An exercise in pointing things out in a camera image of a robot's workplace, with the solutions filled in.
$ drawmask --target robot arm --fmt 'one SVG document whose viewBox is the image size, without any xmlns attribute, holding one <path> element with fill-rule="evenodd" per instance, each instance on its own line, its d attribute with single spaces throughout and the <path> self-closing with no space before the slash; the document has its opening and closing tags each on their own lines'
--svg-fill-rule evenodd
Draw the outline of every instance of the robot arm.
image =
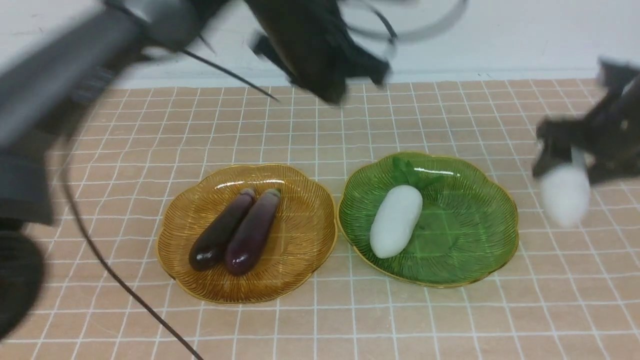
<svg viewBox="0 0 640 360">
<path fill-rule="evenodd" d="M 600 61 L 605 96 L 585 115 L 546 117 L 536 136 L 543 150 L 535 162 L 535 179 L 572 162 L 572 149 L 592 155 L 587 174 L 591 186 L 640 176 L 640 69 Z"/>
</svg>

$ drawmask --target purple eggplant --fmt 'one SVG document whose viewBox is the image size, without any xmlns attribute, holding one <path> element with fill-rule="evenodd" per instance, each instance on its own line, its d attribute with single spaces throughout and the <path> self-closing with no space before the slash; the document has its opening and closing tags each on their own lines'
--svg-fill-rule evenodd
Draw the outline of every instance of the purple eggplant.
<svg viewBox="0 0 640 360">
<path fill-rule="evenodd" d="M 238 227 L 225 254 L 225 266 L 232 275 L 245 275 L 260 261 L 276 218 L 280 198 L 279 189 L 265 191 Z"/>
<path fill-rule="evenodd" d="M 227 245 L 254 203 L 255 189 L 242 189 L 207 226 L 189 252 L 189 264 L 193 270 L 206 271 L 225 258 Z"/>
</svg>

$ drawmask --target white radish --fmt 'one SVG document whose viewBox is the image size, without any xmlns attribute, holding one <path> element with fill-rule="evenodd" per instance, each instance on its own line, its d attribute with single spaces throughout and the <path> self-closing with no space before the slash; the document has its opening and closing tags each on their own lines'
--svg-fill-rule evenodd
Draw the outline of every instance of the white radish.
<svg viewBox="0 0 640 360">
<path fill-rule="evenodd" d="M 589 210 L 591 187 L 586 171 L 568 163 L 545 174 L 540 181 L 542 206 L 560 227 L 577 226 Z"/>
<path fill-rule="evenodd" d="M 380 259 L 396 256 L 411 240 L 422 212 L 422 194 L 410 185 L 391 189 L 380 204 L 371 226 L 369 241 Z"/>
</svg>

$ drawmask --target amber glass plate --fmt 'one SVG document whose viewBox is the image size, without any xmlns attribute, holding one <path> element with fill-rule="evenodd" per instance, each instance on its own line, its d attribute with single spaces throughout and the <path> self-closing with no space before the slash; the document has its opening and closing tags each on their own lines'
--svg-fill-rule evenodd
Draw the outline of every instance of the amber glass plate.
<svg viewBox="0 0 640 360">
<path fill-rule="evenodd" d="M 206 272 L 189 265 L 191 246 L 240 190 L 254 185 L 259 196 L 282 191 L 266 249 L 245 276 L 230 275 L 224 264 Z M 206 177 L 169 205 L 157 241 L 164 270 L 192 296 L 217 304 L 251 304 L 284 296 L 302 285 L 329 257 L 337 239 L 331 193 L 286 165 L 231 166 Z"/>
<path fill-rule="evenodd" d="M 420 190 L 422 213 L 407 247 L 380 259 L 369 233 L 393 187 Z M 504 266 L 518 248 L 513 199 L 470 163 L 419 152 L 399 152 L 366 165 L 347 180 L 339 225 L 371 266 L 400 280 L 450 288 L 479 281 Z"/>
</svg>

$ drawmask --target green glass plate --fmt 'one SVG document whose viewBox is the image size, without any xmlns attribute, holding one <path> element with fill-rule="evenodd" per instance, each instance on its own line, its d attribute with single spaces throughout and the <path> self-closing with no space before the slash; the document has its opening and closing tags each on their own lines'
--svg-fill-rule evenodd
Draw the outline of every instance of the green glass plate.
<svg viewBox="0 0 640 360">
<path fill-rule="evenodd" d="M 422 213 L 407 247 L 380 259 L 369 243 L 371 225 L 387 192 L 402 184 L 420 190 Z M 518 248 L 518 210 L 507 191 L 464 160 L 420 152 L 399 152 L 351 175 L 338 221 L 368 264 L 423 286 L 480 281 L 509 262 Z"/>
</svg>

